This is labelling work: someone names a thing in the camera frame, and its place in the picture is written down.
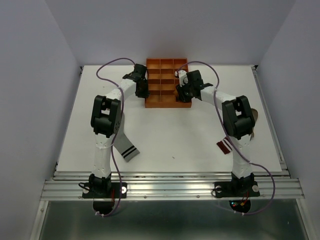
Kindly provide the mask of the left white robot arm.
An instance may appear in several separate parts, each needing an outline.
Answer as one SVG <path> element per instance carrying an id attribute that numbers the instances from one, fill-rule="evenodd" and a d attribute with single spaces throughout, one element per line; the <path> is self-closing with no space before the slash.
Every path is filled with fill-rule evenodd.
<path id="1" fill-rule="evenodd" d="M 124 133 L 124 103 L 131 95 L 143 99 L 149 97 L 147 72 L 146 66 L 135 64 L 133 71 L 122 77 L 116 89 L 94 98 L 90 125 L 95 136 L 95 152 L 87 191 L 96 196 L 108 197 L 114 189 L 111 183 L 113 148 L 126 162 L 140 153 Z"/>

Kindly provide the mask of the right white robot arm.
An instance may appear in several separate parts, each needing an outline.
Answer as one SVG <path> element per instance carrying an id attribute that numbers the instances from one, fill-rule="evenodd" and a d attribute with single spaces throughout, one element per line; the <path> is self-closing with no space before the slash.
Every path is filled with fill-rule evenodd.
<path id="1" fill-rule="evenodd" d="M 178 97 L 183 102 L 196 98 L 213 105 L 217 111 L 226 143 L 231 147 L 233 166 L 230 181 L 214 183 L 212 194 L 216 198 L 258 197 L 259 187 L 255 181 L 249 160 L 250 140 L 255 126 L 253 112 L 246 96 L 233 96 L 211 83 L 204 83 L 199 70 L 177 70 Z"/>

